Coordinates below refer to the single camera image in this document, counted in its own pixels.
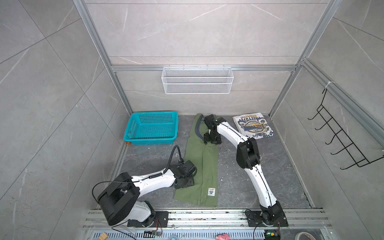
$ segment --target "clothing label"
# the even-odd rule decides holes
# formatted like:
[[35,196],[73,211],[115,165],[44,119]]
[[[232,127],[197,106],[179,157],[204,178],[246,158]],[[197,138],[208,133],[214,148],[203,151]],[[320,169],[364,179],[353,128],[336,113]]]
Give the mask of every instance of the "clothing label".
[[233,117],[237,130],[248,138],[255,139],[273,136],[273,130],[261,113],[251,113]]
[[215,195],[215,188],[208,188],[208,196],[214,196]]

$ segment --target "teal plastic basket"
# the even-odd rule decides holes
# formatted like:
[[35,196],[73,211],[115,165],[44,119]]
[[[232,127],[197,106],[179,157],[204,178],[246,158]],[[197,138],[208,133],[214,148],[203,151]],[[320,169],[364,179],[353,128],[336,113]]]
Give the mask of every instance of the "teal plastic basket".
[[177,136],[177,112],[134,113],[128,121],[124,140],[135,145],[170,144]]

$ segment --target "white wire mesh basket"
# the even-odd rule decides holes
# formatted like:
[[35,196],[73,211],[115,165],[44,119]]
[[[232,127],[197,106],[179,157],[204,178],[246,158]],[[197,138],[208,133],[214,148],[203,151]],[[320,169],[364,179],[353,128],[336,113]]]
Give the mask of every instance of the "white wire mesh basket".
[[166,94],[213,94],[231,91],[230,67],[166,67],[161,75]]

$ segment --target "black mounting plate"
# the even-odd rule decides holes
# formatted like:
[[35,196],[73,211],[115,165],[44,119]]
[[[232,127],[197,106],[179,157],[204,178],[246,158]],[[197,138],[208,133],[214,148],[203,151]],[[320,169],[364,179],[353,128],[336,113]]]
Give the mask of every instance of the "black mounting plate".
[[[247,217],[248,220],[248,226],[249,227],[265,227],[264,224],[260,223],[262,222],[262,217],[260,216],[261,211],[245,211],[245,216]],[[276,222],[274,223],[273,227],[278,227],[280,222],[280,227],[288,227],[288,222],[287,218],[285,217],[285,213],[277,218]]]
[[[156,212],[155,214],[155,220],[148,226],[148,227],[156,227],[156,218],[159,220],[161,227],[167,227],[168,225],[168,215],[169,212]],[[137,220],[128,220],[127,227],[144,227],[141,222]]]

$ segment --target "robotic arm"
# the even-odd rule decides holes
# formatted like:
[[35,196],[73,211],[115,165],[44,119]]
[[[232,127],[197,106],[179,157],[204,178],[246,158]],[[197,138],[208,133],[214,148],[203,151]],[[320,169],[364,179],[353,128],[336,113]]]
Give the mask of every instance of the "robotic arm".
[[[204,118],[209,132],[204,134],[204,142],[221,144],[221,135],[227,138],[236,148],[236,161],[245,169],[256,189],[262,210],[261,218],[266,225],[273,225],[282,216],[283,209],[273,195],[263,175],[260,165],[260,154],[254,138],[247,138],[232,128],[223,118],[209,115]],[[193,177],[197,169],[191,161],[184,162],[181,157],[178,165],[170,167],[174,153],[172,150],[168,165],[165,169],[147,175],[130,176],[127,172],[121,173],[98,197],[109,225],[115,225],[124,219],[133,219],[149,226],[155,218],[155,211],[148,202],[138,202],[137,199],[163,187],[188,187],[194,184]]]

